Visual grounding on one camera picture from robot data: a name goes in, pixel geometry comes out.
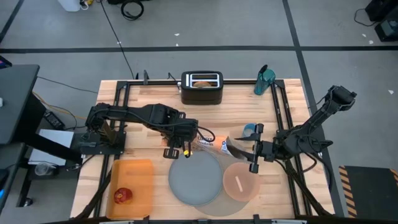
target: gray floor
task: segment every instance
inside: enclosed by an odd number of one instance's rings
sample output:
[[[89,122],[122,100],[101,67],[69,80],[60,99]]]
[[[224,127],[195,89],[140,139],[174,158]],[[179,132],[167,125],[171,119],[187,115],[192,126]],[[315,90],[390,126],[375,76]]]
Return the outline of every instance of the gray floor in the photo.
[[[353,22],[354,11],[369,1],[289,0],[300,45],[398,45],[380,42],[372,27]],[[16,3],[17,0],[0,0],[0,30]],[[124,47],[293,46],[281,0],[153,0],[144,2],[146,11],[134,22],[124,20],[117,6],[104,5]],[[358,19],[370,23],[363,12]],[[98,3],[87,11],[71,13],[54,0],[25,0],[0,49],[118,47],[116,42]],[[93,91],[98,90],[100,80],[131,77],[120,52],[3,56],[14,64],[39,64],[41,77]],[[398,139],[393,136],[397,126],[393,111],[398,109],[398,52],[312,51],[303,56],[316,99],[332,85],[344,85],[358,93],[351,110],[336,114],[323,126],[326,138],[335,142],[330,148],[334,170],[342,164],[398,169]],[[134,73],[142,74],[145,69],[151,78],[167,78],[168,72],[178,77],[186,70],[203,69],[219,70],[226,78],[254,78],[265,63],[278,78],[302,78],[294,51],[126,52],[126,57]],[[397,93],[391,95],[388,90]],[[96,100],[95,94],[45,80],[37,80],[34,91],[48,103],[78,116],[86,116]],[[74,125],[71,117],[59,115],[67,126]],[[23,176],[22,170],[0,223],[22,223],[18,217],[23,215],[28,217],[23,223],[68,218],[76,180],[34,182],[29,195],[36,203],[16,208]]]

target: teal water bottle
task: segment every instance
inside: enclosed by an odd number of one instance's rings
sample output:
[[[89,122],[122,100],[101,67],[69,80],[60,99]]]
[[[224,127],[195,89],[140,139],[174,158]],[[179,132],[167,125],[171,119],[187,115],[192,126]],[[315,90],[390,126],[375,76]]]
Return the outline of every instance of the teal water bottle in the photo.
[[[263,95],[267,88],[274,82],[275,73],[268,69],[268,65],[264,65],[257,75],[256,85],[254,86],[254,94]]]

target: white bottle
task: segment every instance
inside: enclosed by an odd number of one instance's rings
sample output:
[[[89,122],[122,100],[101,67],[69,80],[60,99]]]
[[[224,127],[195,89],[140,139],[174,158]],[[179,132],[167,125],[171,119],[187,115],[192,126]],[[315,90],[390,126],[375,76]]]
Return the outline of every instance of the white bottle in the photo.
[[[64,10],[77,12],[80,10],[80,0],[58,0]]]

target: black floor line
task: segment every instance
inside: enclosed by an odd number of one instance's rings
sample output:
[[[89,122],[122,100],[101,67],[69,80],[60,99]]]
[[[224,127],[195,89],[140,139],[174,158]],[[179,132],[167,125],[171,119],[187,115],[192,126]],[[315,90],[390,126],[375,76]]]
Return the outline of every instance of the black floor line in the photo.
[[[194,51],[383,51],[398,50],[397,46],[188,46],[188,47],[123,47],[125,52],[194,52]],[[119,47],[0,49],[3,54],[51,54],[51,53],[108,53],[120,52]]]
[[[289,24],[290,34],[292,34],[293,44],[294,44],[295,49],[296,49],[295,50],[296,51],[296,56],[297,56],[298,65],[300,67],[300,71],[301,71],[301,74],[302,74],[302,80],[303,80],[303,85],[304,85],[304,88],[305,88],[305,92],[307,93],[308,103],[310,105],[312,105],[310,107],[310,110],[311,110],[311,113],[314,114],[314,112],[316,112],[316,110],[317,110],[317,107],[315,105],[316,101],[315,101],[315,97],[314,97],[314,94],[313,94],[313,90],[312,90],[312,86],[311,86],[311,82],[310,82],[310,77],[308,76],[307,67],[305,66],[304,56],[303,56],[302,48],[300,47],[299,37],[297,35],[297,31],[296,31],[296,28],[294,26],[292,11],[290,10],[290,6],[289,6],[288,0],[283,0],[282,2],[283,2],[283,5],[284,5],[287,22]],[[320,139],[320,140],[325,139],[325,136],[323,135],[323,130],[322,130],[321,127],[319,127],[317,129],[317,138]],[[325,149],[323,151],[323,159],[325,160],[327,165],[332,170],[332,173],[329,174],[329,175],[333,175],[333,167],[331,165],[331,160],[330,160],[329,152],[328,152],[327,149]],[[344,216],[343,206],[341,204],[340,196],[339,196],[338,191],[337,191],[335,179],[333,179],[333,188],[332,188],[332,191],[330,193],[331,193],[331,199],[332,199],[332,202],[333,202],[333,207],[335,209],[335,214],[338,215],[338,216],[343,217]]]
[[[125,52],[193,52],[193,51],[230,51],[230,50],[270,50],[293,51],[293,46],[191,46],[191,47],[123,47]],[[4,54],[32,53],[105,53],[120,52],[119,47],[59,48],[59,49],[0,49]]]
[[[300,46],[301,51],[374,51],[374,50],[398,50],[398,45],[392,46]]]
[[[19,0],[17,5],[15,6],[14,10],[12,11],[10,17],[8,18],[6,25],[4,25],[4,27],[2,28],[2,31],[0,33],[0,44],[2,42],[2,40],[4,39],[4,37],[7,34],[8,29],[10,28],[12,22],[14,21],[15,17],[17,16],[17,13],[19,11],[19,9],[21,8],[22,4],[24,3],[25,0]]]

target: orange tray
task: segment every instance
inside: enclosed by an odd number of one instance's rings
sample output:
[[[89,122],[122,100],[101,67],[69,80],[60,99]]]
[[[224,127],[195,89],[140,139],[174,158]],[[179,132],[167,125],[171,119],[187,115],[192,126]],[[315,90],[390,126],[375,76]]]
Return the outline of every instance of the orange tray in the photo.
[[[115,192],[125,187],[132,191],[129,204],[114,202]],[[116,160],[112,166],[106,217],[110,219],[143,218],[152,211],[154,166],[151,160]]]

